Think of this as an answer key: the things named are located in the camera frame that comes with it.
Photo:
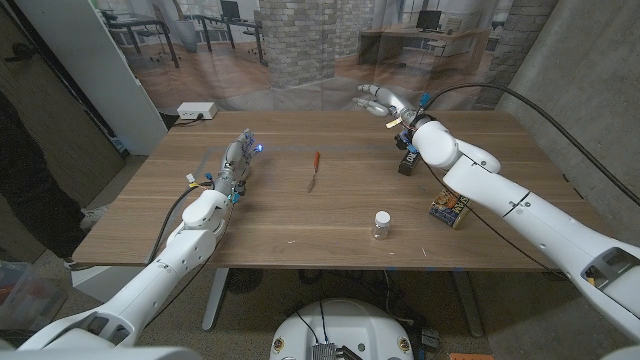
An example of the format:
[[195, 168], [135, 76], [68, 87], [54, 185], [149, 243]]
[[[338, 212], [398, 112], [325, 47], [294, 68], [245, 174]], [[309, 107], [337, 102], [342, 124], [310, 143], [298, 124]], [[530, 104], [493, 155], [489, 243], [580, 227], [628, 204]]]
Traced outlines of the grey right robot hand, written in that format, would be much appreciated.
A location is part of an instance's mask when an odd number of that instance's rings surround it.
[[430, 121], [425, 113], [420, 113], [406, 99], [385, 87], [364, 84], [359, 85], [357, 89], [373, 95], [374, 98], [367, 100], [355, 97], [352, 101], [375, 116], [390, 116], [391, 120], [385, 124], [387, 128], [402, 125], [406, 129], [418, 129]]

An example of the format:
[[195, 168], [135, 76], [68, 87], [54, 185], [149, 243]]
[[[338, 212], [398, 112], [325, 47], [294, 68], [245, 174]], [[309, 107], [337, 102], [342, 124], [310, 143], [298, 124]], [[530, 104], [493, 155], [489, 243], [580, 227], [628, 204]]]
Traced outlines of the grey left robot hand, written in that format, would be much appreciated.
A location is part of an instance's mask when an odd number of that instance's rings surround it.
[[261, 144], [253, 146], [254, 141], [254, 132], [247, 128], [230, 143], [213, 182], [216, 191], [224, 195], [245, 193], [252, 158], [263, 151]]

